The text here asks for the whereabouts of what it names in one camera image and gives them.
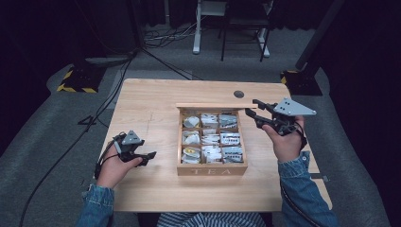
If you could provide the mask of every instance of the wooden box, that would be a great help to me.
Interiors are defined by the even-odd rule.
[[[243,104],[177,103],[177,108],[180,110],[177,159],[179,176],[230,176],[245,173],[248,161],[238,111],[255,108],[254,104],[244,107]],[[217,123],[209,122],[210,118],[207,116],[215,116]],[[227,116],[230,120],[236,119],[236,123],[222,123],[221,119]],[[218,154],[210,154],[218,150],[220,158]]]

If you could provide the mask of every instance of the chair leg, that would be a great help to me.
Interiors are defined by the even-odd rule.
[[[268,45],[269,34],[270,34],[270,29],[266,28],[266,37],[265,37],[265,42],[263,43],[262,55],[260,56],[260,62],[262,62],[263,58],[265,57],[265,49],[266,49],[266,46]]]
[[[224,50],[225,50],[225,42],[226,42],[226,34],[227,34],[227,27],[223,28],[223,48],[221,49],[221,61],[224,59]]]

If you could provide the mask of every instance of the person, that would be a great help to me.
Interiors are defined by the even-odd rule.
[[[299,130],[303,131],[305,120],[295,117]],[[273,143],[277,157],[278,173],[282,187],[282,213],[287,226],[339,226],[338,219],[323,200],[317,185],[308,172],[309,153],[301,151],[302,133],[294,131],[279,135],[271,126],[264,125]],[[111,146],[107,157],[115,155]],[[96,184],[83,193],[84,205],[77,226],[107,226],[113,215],[113,188],[128,171],[138,166],[141,158],[123,163],[118,157],[104,162]],[[258,213],[163,213],[158,226],[265,226]]]

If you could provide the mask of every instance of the wooden table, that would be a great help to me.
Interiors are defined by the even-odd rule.
[[[237,98],[234,91],[245,96]],[[281,210],[277,159],[269,137],[239,112],[248,169],[243,176],[178,176],[179,110],[176,103],[274,103],[289,96],[280,83],[126,79],[105,138],[134,130],[145,140],[138,153],[157,151],[147,166],[131,170],[115,188],[115,211],[274,212]],[[266,111],[256,109],[268,118]],[[311,154],[311,173],[319,173]],[[323,180],[314,180],[332,207]]]

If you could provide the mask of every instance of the gray floor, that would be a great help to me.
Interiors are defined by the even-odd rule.
[[[270,57],[262,62],[258,60],[256,44],[231,44],[227,46],[225,60],[220,61],[221,40],[214,29],[203,31],[199,55],[192,54],[193,36],[148,51],[204,80],[280,82],[280,72],[295,68],[313,32],[274,30],[268,45]],[[24,226],[73,226],[78,218],[80,193],[93,181],[107,128],[97,122],[62,155],[85,130],[77,123],[95,115],[108,98],[120,77],[121,66],[107,69],[97,94],[57,92],[70,66],[49,79],[51,97],[30,117],[0,158],[0,226],[17,226],[31,192],[59,159],[33,196]],[[185,79],[144,53],[137,55],[127,73],[127,78],[141,77]],[[329,179],[325,184],[341,226],[390,226],[376,186],[342,129],[322,70],[316,79],[323,96],[292,98],[318,112],[307,119],[305,130],[321,173]],[[112,116],[113,107],[106,109],[100,120],[109,124]],[[274,213],[273,218],[275,226],[283,226],[280,213]],[[138,226],[135,215],[130,213],[116,213],[115,225]]]

